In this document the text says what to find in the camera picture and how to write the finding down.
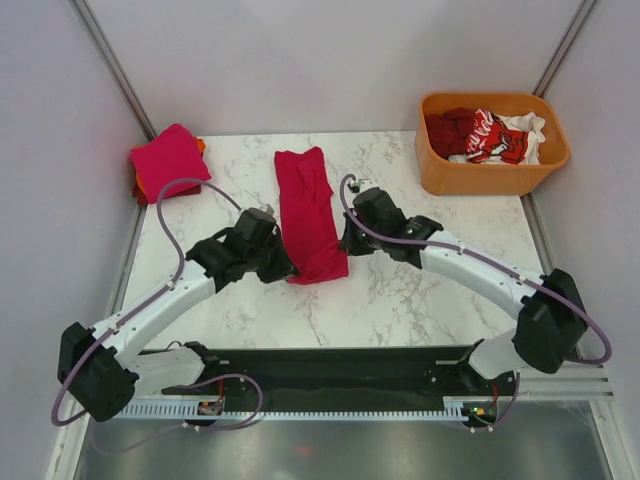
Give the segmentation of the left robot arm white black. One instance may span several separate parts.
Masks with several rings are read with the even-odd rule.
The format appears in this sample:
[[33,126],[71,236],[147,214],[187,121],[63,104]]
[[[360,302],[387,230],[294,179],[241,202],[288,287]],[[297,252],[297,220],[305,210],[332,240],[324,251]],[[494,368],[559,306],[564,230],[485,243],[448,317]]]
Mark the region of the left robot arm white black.
[[275,218],[249,208],[236,224],[180,252],[175,273],[129,307],[89,328],[78,323],[61,336],[58,379],[93,420],[119,414],[136,396],[187,385],[208,393],[219,369],[197,348],[144,354],[151,340],[196,305],[247,273],[269,284],[293,277]]

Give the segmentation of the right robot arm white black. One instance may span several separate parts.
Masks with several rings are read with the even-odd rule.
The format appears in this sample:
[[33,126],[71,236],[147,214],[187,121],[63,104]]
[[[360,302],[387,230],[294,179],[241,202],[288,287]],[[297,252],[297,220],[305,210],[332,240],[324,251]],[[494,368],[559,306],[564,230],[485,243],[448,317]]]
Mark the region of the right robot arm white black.
[[458,381],[477,394],[498,376],[522,367],[556,373],[586,331],[583,307],[570,275],[517,268],[478,252],[425,216],[407,217],[369,180],[344,178],[340,187],[350,256],[382,251],[399,263],[449,278],[500,307],[514,329],[477,341],[458,365]]

